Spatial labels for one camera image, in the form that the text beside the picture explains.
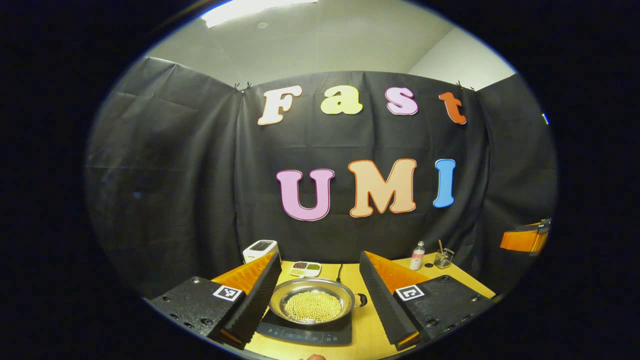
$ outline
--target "orange letter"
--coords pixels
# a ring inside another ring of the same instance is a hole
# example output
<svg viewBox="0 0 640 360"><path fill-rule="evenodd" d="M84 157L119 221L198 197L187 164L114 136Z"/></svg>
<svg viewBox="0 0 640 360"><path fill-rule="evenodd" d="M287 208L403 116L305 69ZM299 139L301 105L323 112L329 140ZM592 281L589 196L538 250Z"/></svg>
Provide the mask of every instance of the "orange letter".
<svg viewBox="0 0 640 360"><path fill-rule="evenodd" d="M462 106L462 102L460 102L460 100L453 97L452 93L446 92L444 94L440 94L438 98L444 101L444 104L447 107L447 113L449 114L449 118L453 120L453 122L460 125L464 125L467 123L467 118L460 115L460 112L458 111L458 106Z"/></svg>
<svg viewBox="0 0 640 360"><path fill-rule="evenodd" d="M369 196L379 213L385 212L394 196L394 203L389 210L392 213L407 213L415 210L413 202L413 170L416 168L413 159L399 159L391 168L385 181L376 164L371 160L358 160L349 164L349 171L356 177L356 206L349 214L352 217L368 217L373 214L369 206Z"/></svg>
<svg viewBox="0 0 640 360"><path fill-rule="evenodd" d="M278 112L280 107L282 107L282 111L289 111L293 103L293 97L291 95L300 96L301 94L302 88L299 85L264 92L264 97L266 97L267 100L264 103L262 117L258 119L258 125L270 125L281 122L284 116Z"/></svg>

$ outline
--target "ceiling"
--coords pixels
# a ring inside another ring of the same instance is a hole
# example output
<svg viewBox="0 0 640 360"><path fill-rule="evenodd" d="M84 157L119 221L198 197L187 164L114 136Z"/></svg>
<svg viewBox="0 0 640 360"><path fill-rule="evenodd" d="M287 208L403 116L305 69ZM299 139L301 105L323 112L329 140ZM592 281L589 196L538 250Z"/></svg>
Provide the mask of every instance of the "ceiling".
<svg viewBox="0 0 640 360"><path fill-rule="evenodd" d="M265 22L267 26L258 26ZM454 25L402 0L318 0L207 28L194 20L147 53L239 88L315 72L407 73Z"/></svg>

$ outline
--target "soybeans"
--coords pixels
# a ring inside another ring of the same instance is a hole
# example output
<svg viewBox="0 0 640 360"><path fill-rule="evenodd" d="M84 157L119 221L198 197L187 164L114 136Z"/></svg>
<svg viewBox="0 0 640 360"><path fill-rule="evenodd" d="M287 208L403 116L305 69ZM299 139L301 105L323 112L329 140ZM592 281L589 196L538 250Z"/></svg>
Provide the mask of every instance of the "soybeans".
<svg viewBox="0 0 640 360"><path fill-rule="evenodd" d="M284 309L298 321L315 320L320 323L333 320L338 316L342 310L342 304L333 295L306 291L293 295Z"/></svg>

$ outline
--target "ceiling light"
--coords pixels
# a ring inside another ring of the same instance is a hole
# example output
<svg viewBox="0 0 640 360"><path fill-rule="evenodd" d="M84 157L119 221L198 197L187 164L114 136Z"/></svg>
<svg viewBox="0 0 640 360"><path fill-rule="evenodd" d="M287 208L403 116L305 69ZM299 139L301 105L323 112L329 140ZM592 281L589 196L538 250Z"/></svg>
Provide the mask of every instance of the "ceiling light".
<svg viewBox="0 0 640 360"><path fill-rule="evenodd" d="M317 3L317 0L231 0L201 16L208 28L245 15L269 8L293 4Z"/></svg>

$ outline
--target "bottle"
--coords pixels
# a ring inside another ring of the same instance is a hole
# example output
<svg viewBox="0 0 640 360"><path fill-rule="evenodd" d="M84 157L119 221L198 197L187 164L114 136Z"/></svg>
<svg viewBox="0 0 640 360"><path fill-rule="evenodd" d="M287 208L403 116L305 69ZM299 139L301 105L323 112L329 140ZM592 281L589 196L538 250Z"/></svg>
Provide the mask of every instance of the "bottle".
<svg viewBox="0 0 640 360"><path fill-rule="evenodd" d="M411 256L411 263L409 263L409 269L419 270L422 266L422 257L424 256L424 241L418 242L418 247L413 250Z"/></svg>

